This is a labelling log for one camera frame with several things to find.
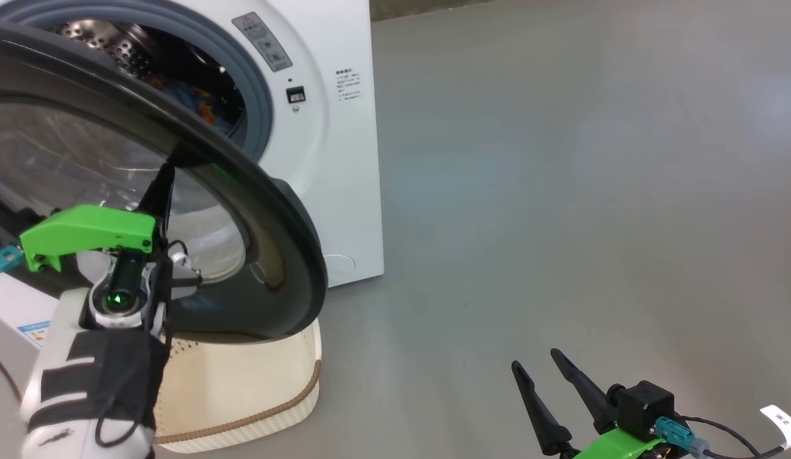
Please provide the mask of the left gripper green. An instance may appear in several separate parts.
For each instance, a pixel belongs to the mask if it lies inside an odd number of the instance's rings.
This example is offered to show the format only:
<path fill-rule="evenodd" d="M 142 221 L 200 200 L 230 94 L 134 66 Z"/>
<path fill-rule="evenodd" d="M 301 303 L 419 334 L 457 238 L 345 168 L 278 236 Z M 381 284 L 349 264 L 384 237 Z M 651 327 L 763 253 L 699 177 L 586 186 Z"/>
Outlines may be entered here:
<path fill-rule="evenodd" d="M 202 284 L 188 254 L 171 254 L 156 220 L 169 218 L 174 181 L 174 166 L 163 163 L 136 212 L 79 205 L 32 226 L 19 238 L 28 270 L 60 271 L 65 256 L 95 252 L 86 297 L 93 321 L 102 328 L 159 330 L 171 302 Z"/>

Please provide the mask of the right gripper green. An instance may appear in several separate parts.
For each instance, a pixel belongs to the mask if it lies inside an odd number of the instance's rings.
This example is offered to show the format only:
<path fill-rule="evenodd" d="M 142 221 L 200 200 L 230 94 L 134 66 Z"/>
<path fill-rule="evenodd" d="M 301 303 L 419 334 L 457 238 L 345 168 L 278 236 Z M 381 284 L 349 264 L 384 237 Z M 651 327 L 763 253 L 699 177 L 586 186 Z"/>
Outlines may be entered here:
<path fill-rule="evenodd" d="M 663 439 L 655 438 L 643 442 L 624 430 L 615 429 L 618 409 L 609 402 L 605 392 L 560 349 L 551 349 L 551 358 L 565 380 L 576 389 L 592 417 L 593 428 L 600 435 L 574 458 L 640 458 L 643 454 L 652 453 L 653 448 L 663 448 L 666 444 Z M 517 360 L 512 362 L 512 374 L 542 454 L 573 456 L 570 431 L 556 421 L 546 404 L 538 397 L 535 383 Z"/>

